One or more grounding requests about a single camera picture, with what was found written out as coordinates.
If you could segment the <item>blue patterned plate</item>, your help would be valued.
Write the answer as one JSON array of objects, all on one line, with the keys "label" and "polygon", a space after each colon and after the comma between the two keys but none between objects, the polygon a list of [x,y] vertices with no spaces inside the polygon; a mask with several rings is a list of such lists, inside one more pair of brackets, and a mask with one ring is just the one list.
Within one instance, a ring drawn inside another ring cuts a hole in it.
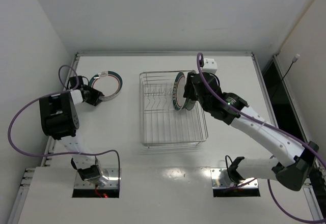
[{"label": "blue patterned plate", "polygon": [[190,111],[195,107],[195,105],[196,105],[196,100],[189,99],[185,108],[186,108],[186,110]]}]

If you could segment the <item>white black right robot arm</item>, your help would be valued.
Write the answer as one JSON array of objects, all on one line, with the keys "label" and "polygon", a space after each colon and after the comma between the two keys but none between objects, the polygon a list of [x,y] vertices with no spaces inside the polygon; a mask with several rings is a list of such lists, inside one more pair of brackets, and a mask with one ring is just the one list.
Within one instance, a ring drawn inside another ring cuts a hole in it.
[{"label": "white black right robot arm", "polygon": [[190,72],[184,97],[198,101],[205,112],[242,131],[274,156],[273,159],[235,158],[222,171],[221,183],[237,185],[247,178],[257,178],[278,181],[293,191],[301,189],[311,172],[315,155],[297,140],[271,129],[244,99],[222,92],[215,75]]}]

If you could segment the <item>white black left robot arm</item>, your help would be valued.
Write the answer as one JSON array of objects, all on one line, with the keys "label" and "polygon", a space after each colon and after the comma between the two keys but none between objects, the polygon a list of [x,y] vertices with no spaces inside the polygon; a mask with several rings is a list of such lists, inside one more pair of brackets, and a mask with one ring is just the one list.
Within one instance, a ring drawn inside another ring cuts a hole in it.
[{"label": "white black left robot arm", "polygon": [[45,135],[61,143],[72,153],[71,165],[83,181],[99,185],[103,175],[99,160],[77,132],[80,123],[75,106],[87,103],[97,106],[103,94],[84,84],[83,77],[69,78],[66,93],[49,95],[39,100],[41,127]]}]

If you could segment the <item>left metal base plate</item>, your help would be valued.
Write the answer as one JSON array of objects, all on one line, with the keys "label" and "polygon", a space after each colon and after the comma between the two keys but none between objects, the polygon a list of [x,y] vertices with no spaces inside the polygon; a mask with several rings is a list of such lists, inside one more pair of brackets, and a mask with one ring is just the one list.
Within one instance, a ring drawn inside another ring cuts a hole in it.
[{"label": "left metal base plate", "polygon": [[118,169],[104,168],[103,176],[96,181],[83,181],[79,175],[76,174],[74,181],[74,189],[118,189]]}]

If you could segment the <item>metal base plate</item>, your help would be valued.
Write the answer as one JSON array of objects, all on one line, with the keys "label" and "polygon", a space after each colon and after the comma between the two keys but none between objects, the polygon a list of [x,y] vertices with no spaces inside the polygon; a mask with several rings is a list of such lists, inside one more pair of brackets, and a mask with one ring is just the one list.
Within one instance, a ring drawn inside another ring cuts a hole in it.
[{"label": "metal base plate", "polygon": [[239,184],[233,183],[227,175],[226,168],[211,168],[212,188],[218,190],[258,189],[258,180],[247,178],[240,180]]},{"label": "metal base plate", "polygon": [[76,174],[74,181],[74,189],[118,189],[118,169],[104,168],[103,176],[96,181],[83,181],[79,175]]}]

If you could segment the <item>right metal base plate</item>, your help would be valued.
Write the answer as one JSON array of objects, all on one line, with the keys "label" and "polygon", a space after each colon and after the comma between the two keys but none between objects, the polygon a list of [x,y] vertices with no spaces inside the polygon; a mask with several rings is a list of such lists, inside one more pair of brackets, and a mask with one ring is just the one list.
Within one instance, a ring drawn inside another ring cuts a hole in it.
[{"label": "right metal base plate", "polygon": [[211,168],[212,188],[218,190],[258,189],[258,180],[247,178],[240,180],[239,184],[233,183],[227,175],[226,168]]}]

